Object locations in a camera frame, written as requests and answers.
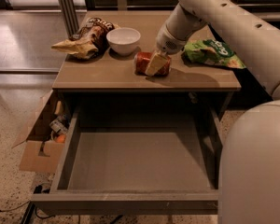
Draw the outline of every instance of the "wooden table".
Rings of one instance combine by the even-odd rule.
[[[102,11],[86,18],[135,28],[137,51],[152,51],[169,14]],[[207,37],[205,28],[192,39]],[[137,76],[134,54],[120,57],[109,49],[95,60],[63,63],[53,89],[70,106],[71,125],[50,194],[32,198],[47,214],[217,212],[218,115],[239,82],[232,70],[190,64],[181,53],[172,56],[168,77]],[[197,104],[189,93],[199,94]]]

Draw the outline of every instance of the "snack bag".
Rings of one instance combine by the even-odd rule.
[[[88,60],[104,53],[108,48],[106,34],[114,25],[100,18],[89,18],[85,26],[69,39],[54,44],[52,49],[65,52],[79,59]]]
[[[212,39],[188,42],[183,55],[192,63],[245,68],[244,63],[226,43]]]

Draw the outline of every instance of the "black cable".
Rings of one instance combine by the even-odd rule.
[[[117,223],[122,217],[123,217],[123,215],[117,216],[114,220],[112,220],[112,221],[110,222],[110,224],[115,224],[115,223]]]
[[[35,208],[35,215],[36,215],[36,217],[39,218],[39,219],[43,219],[43,220],[44,220],[44,219],[48,219],[48,218],[51,218],[51,217],[55,217],[54,215],[42,217],[42,216],[40,216],[40,215],[37,213],[37,210],[38,210],[38,208],[36,207],[36,208]]]
[[[21,205],[15,207],[15,208],[11,208],[11,209],[8,209],[8,210],[1,210],[1,209],[0,209],[0,213],[12,212],[12,211],[14,211],[14,210],[17,210],[17,209],[19,209],[19,208],[25,206],[25,205],[28,204],[28,203],[29,203],[29,202],[23,203],[23,204],[21,204]]]

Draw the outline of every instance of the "food package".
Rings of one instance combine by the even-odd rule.
[[[152,52],[138,52],[133,59],[134,71],[137,75],[146,75],[147,66]],[[165,77],[170,72],[171,58],[167,56],[167,62],[154,76]]]
[[[88,60],[104,53],[108,48],[106,34],[115,27],[100,18],[88,18],[85,26],[69,39],[54,44],[52,49]]]
[[[245,68],[244,63],[226,43],[212,39],[188,42],[183,56],[192,63],[204,63],[238,69]]]

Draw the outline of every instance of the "floor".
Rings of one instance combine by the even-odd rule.
[[[78,13],[81,21],[84,12]],[[0,10],[0,68],[59,68],[64,54],[50,45],[66,38],[60,12]],[[19,171],[24,145],[11,148],[22,125],[55,75],[0,74],[0,223],[21,223],[27,202],[37,185],[49,187],[53,175]],[[228,110],[221,124],[226,137],[244,110]],[[59,216],[30,223],[111,223],[115,216]],[[124,216],[117,223],[217,224],[217,216]]]

